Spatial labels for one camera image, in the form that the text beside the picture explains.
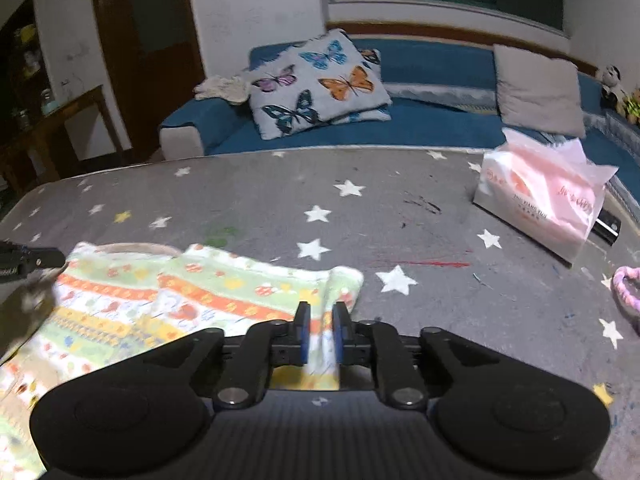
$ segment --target wooden table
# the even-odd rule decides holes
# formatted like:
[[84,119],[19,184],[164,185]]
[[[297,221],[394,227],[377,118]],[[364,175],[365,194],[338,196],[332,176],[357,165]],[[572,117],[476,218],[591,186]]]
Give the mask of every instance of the wooden table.
[[120,162],[124,165],[122,145],[113,121],[111,120],[109,109],[104,101],[102,85],[100,85],[63,104],[49,115],[43,117],[31,129],[21,132],[15,139],[12,139],[8,144],[2,146],[0,153],[0,171],[18,195],[24,194],[27,190],[23,189],[18,183],[18,179],[11,167],[12,158],[14,158],[17,153],[33,148],[40,155],[45,167],[45,174],[41,177],[41,180],[44,182],[60,180],[60,174],[49,153],[49,146],[47,144],[49,136],[58,131],[60,127],[65,124],[65,121],[93,105],[98,107],[98,111],[104,121],[104,126],[107,128],[109,138],[118,153]]

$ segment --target blue sofa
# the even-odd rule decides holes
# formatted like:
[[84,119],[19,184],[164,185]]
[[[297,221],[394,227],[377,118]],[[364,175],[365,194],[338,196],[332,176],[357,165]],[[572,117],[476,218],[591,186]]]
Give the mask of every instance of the blue sofa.
[[[309,146],[409,146],[491,149],[504,142],[504,124],[495,103],[495,66],[491,48],[401,39],[353,38],[359,48],[376,48],[382,58],[382,80],[392,95],[392,120],[364,121],[313,128],[290,137],[262,140],[247,104],[232,106],[220,99],[191,100],[161,125],[162,148],[172,157],[168,139],[189,131],[199,144],[191,155],[286,150]],[[255,48],[250,67],[274,59],[290,44]],[[640,219],[640,168],[633,139],[621,139],[607,125],[614,120],[600,108],[600,83],[579,74],[587,134],[582,145],[597,164],[618,166],[613,191],[632,215]],[[541,142],[564,137],[518,128]],[[184,153],[178,135],[173,145]]]

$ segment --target dark doorway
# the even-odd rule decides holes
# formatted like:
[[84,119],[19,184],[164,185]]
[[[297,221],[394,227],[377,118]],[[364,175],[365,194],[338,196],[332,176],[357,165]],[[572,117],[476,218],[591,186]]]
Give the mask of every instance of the dark doorway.
[[94,0],[102,52],[135,161],[204,79],[190,0]]

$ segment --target pink hair tie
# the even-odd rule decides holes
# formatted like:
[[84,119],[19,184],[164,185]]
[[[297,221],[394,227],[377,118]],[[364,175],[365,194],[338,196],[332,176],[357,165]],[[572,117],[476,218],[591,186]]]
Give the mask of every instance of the pink hair tie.
[[626,288],[625,278],[640,281],[640,268],[620,267],[613,275],[613,290],[618,295],[620,303],[640,313],[640,300]]

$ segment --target ribbed black surface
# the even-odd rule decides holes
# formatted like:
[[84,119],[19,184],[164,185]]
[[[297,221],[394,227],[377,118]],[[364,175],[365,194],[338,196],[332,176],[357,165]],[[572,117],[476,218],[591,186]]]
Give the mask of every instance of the ribbed black surface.
[[[72,477],[56,472],[49,480]],[[270,390],[257,406],[217,415],[172,464],[136,479],[495,480],[454,455],[418,413],[373,392]],[[594,480],[592,473],[564,477]]]

